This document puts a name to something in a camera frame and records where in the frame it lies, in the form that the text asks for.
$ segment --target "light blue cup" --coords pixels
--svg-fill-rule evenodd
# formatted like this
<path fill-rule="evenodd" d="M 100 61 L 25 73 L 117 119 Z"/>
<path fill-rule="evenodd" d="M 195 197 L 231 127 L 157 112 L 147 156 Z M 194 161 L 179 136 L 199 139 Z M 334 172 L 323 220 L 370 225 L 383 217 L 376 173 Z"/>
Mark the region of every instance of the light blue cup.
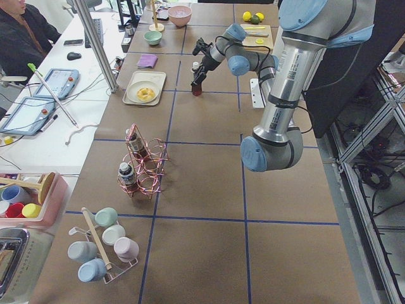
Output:
<path fill-rule="evenodd" d="M 100 258 L 94 258 L 85 262 L 78 269 L 77 276 L 82 282 L 94 282 L 101 280 L 107 274 L 107 268 L 104 261 Z"/>
<path fill-rule="evenodd" d="M 112 207 L 101 209 L 96 213 L 96 216 L 94 217 L 94 221 L 96 222 L 96 224 L 104 228 L 115 224 L 117 219 L 118 214 Z"/>
<path fill-rule="evenodd" d="M 1 193 L 1 199 L 10 204 L 21 202 L 25 205 L 31 203 L 31 196 L 28 194 L 28 192 L 26 192 L 26 190 L 18 185 L 7 187 Z"/>
<path fill-rule="evenodd" d="M 74 242 L 68 248 L 68 257 L 79 263 L 88 262 L 97 257 L 97 246 L 93 242 Z"/>

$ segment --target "white plate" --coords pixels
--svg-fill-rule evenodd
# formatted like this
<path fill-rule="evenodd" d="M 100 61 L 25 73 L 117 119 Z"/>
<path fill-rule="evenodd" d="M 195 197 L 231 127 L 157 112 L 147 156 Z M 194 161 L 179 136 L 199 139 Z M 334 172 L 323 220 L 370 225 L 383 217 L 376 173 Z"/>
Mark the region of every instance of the white plate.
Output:
<path fill-rule="evenodd" d="M 147 87 L 147 88 L 150 88 L 153 90 L 154 97 L 151 100 L 143 101 L 138 98 L 137 93 L 143 87 Z M 129 86 L 129 88 L 127 89 L 127 98 L 134 103 L 150 103 L 150 102 L 154 101 L 156 99 L 156 97 L 158 97 L 159 92 L 160 92 L 160 89 L 154 82 L 151 82 L 148 80 L 142 80 L 142 81 L 134 82 L 133 84 L 131 84 Z"/>

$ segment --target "white tray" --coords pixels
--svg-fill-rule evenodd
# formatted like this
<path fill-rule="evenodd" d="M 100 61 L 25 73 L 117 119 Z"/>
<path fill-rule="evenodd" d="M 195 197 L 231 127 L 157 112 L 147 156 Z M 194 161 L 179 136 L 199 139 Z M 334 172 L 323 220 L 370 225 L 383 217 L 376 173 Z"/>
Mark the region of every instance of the white tray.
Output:
<path fill-rule="evenodd" d="M 160 95 L 163 90 L 163 84 L 165 84 L 166 73 L 165 72 L 149 72 L 149 71 L 136 71 L 132 74 L 131 80 L 129 80 L 127 89 L 138 81 L 151 81 L 159 88 L 159 94 L 150 103 L 136 103 L 127 98 L 127 92 L 125 91 L 122 101 L 127 105 L 142 105 L 142 106 L 156 106 L 159 103 Z"/>

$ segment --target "bottle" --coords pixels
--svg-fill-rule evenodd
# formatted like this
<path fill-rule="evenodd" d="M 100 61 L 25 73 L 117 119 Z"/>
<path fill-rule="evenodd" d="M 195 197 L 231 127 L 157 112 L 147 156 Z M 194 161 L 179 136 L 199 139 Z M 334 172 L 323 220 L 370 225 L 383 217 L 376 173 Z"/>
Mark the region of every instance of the bottle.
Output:
<path fill-rule="evenodd" d="M 199 67 L 199 63 L 198 63 L 198 62 L 195 61 L 195 62 L 192 63 L 191 71 L 192 71 L 193 74 L 194 74 L 194 78 L 195 78 L 196 73 L 197 73 L 197 71 L 198 71 L 198 67 Z M 200 95 L 203 93 L 203 89 L 202 89 L 202 87 L 201 87 L 201 84 L 194 84 L 194 81 L 193 81 L 193 83 L 191 83 L 191 93 L 192 93 L 194 96 L 200 96 Z"/>
<path fill-rule="evenodd" d="M 134 132 L 134 134 L 131 136 L 128 143 L 132 152 L 134 153 L 135 158 L 139 158 L 139 156 L 141 156 L 144 160 L 149 159 L 149 153 L 145 149 L 142 138 L 140 138 L 136 132 Z"/>
<path fill-rule="evenodd" d="M 125 187 L 129 192 L 134 192 L 138 190 L 138 183 L 134 168 L 131 165 L 122 162 L 120 163 L 120 168 L 118 169 L 118 174 L 120 175 Z"/>

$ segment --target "yellow fruit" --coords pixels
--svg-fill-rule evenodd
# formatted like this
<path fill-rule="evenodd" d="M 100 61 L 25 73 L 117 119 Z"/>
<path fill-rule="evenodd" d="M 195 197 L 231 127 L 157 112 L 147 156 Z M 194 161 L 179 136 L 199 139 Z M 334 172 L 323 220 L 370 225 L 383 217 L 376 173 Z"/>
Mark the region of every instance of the yellow fruit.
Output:
<path fill-rule="evenodd" d="M 262 13 L 256 13 L 255 15 L 256 15 L 257 17 L 259 17 L 260 22 L 262 22 L 262 21 L 265 19 L 265 16 L 264 16 L 264 14 L 262 14 Z"/>
<path fill-rule="evenodd" d="M 251 17 L 251 23 L 252 23 L 252 24 L 259 24 L 259 23 L 260 23 L 259 17 L 256 16 L 256 15 L 253 15 L 253 16 Z"/>
<path fill-rule="evenodd" d="M 249 21 L 251 19 L 251 17 L 252 17 L 252 13 L 250 11 L 245 11 L 242 16 L 243 21 Z"/>

